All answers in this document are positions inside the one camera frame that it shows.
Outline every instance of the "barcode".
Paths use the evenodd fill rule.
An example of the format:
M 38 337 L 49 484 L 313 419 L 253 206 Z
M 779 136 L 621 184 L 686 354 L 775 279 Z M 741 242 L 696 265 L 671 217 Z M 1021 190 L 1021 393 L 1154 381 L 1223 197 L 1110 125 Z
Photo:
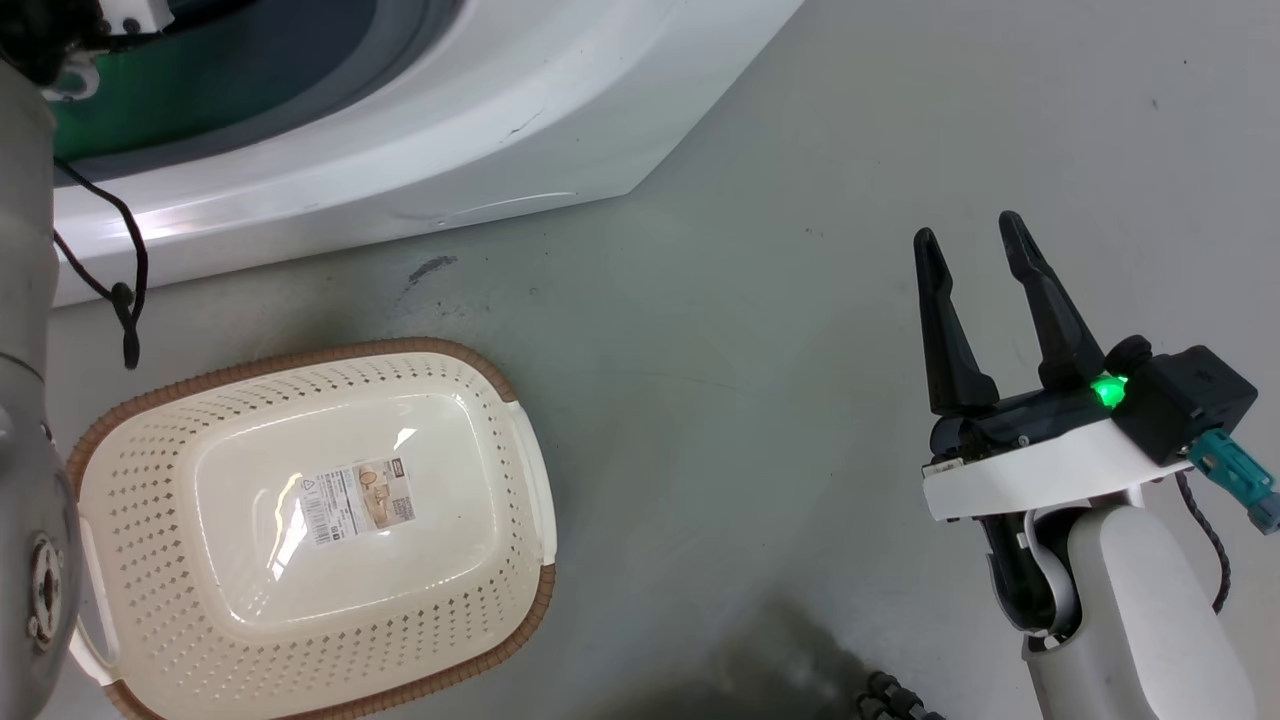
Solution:
M 311 538 L 316 544 L 324 544 L 334 539 L 333 530 L 329 528 L 329 514 L 325 512 L 324 498 L 308 497 L 302 506 L 302 511 L 306 512 L 307 527 L 311 528 Z

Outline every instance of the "product label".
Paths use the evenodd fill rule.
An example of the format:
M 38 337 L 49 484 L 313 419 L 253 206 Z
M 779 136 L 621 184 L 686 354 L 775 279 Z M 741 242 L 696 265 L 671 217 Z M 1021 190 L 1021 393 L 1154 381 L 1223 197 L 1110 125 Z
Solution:
M 302 511 L 316 544 L 376 533 L 415 518 L 399 457 L 349 465 L 302 480 Z

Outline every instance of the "black cable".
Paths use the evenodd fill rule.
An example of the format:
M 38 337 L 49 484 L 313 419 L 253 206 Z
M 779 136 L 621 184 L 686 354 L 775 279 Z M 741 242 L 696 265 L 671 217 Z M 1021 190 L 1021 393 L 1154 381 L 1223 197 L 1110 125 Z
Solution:
M 1217 615 L 1222 612 L 1222 606 L 1226 605 L 1226 596 L 1231 592 L 1231 559 L 1226 556 L 1226 547 L 1222 546 L 1222 538 L 1217 537 L 1217 533 L 1213 532 L 1213 525 L 1208 523 L 1208 518 L 1201 512 L 1199 505 L 1196 503 L 1196 497 L 1192 495 L 1192 486 L 1187 482 L 1187 473 L 1179 470 L 1174 473 L 1174 477 L 1178 478 L 1178 492 L 1183 495 L 1187 510 L 1190 511 L 1196 524 L 1204 530 L 1208 542 L 1213 543 L 1213 551 L 1217 552 L 1217 562 L 1222 568 L 1222 577 L 1217 584 L 1217 597 L 1213 598 L 1213 614 Z
M 54 158 L 54 167 L 67 174 L 84 190 L 92 192 L 93 195 L 106 200 L 120 211 L 120 217 L 124 219 L 124 227 L 129 231 L 129 240 L 133 241 L 133 254 L 137 258 L 137 273 L 134 274 L 133 288 L 131 290 L 128 284 L 120 282 L 111 286 L 108 290 L 102 283 L 97 282 L 93 275 L 84 269 L 79 259 L 72 252 L 70 247 L 67 246 L 67 241 L 63 240 L 60 234 L 54 233 L 54 243 L 61 250 L 63 256 L 67 258 L 67 263 L 76 270 L 86 284 L 88 284 L 93 292 L 102 296 L 104 300 L 111 304 L 115 310 L 115 318 L 120 322 L 120 328 L 124 331 L 124 366 L 129 370 L 138 366 L 138 357 L 142 354 L 142 345 L 138 341 L 138 318 L 142 316 L 142 305 L 147 299 L 147 246 L 142 242 L 142 229 L 138 228 L 137 220 L 133 218 L 133 211 L 129 206 L 124 204 L 123 200 L 111 195 L 110 192 L 97 187 L 88 178 L 77 173 L 69 164 Z

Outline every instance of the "white washing machine panel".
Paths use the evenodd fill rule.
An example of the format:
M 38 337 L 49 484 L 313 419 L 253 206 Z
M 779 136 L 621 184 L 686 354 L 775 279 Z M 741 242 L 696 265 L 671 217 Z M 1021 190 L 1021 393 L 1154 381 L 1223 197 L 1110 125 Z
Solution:
M 803 0 L 470 0 L 367 99 L 223 155 L 102 183 L 151 286 L 630 192 Z M 132 281 L 115 210 L 55 192 L 102 282 Z M 63 272 L 55 304 L 95 297 Z

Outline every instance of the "basket handle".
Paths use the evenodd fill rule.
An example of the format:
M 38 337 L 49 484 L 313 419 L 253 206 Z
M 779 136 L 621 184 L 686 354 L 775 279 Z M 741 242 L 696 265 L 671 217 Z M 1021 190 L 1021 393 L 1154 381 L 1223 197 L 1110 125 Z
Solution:
M 88 566 L 90 585 L 92 585 L 93 600 L 97 602 L 97 611 L 102 619 L 102 634 L 106 635 L 106 647 L 114 657 L 119 652 L 120 643 L 115 634 L 115 625 L 111 623 L 111 612 L 106 606 L 102 566 L 97 562 L 97 548 L 93 546 L 93 533 L 91 532 L 88 520 L 82 515 L 79 523 L 81 546 L 84 548 L 84 565 Z M 72 657 L 76 659 L 76 664 L 81 666 L 81 670 L 97 684 L 106 687 L 120 679 L 115 670 L 115 664 L 108 662 L 102 657 L 102 653 L 93 647 L 93 641 L 84 632 L 84 621 L 81 620 L 78 612 L 76 615 L 76 629 L 72 632 L 72 642 L 68 650 Z
M 507 404 L 516 425 L 516 448 L 525 464 L 525 478 L 529 483 L 529 497 L 534 511 L 534 532 L 543 541 L 543 565 L 556 562 L 556 505 L 552 501 L 552 483 L 547 477 L 547 464 L 543 450 L 538 446 L 538 436 L 529 421 L 529 414 L 518 401 Z

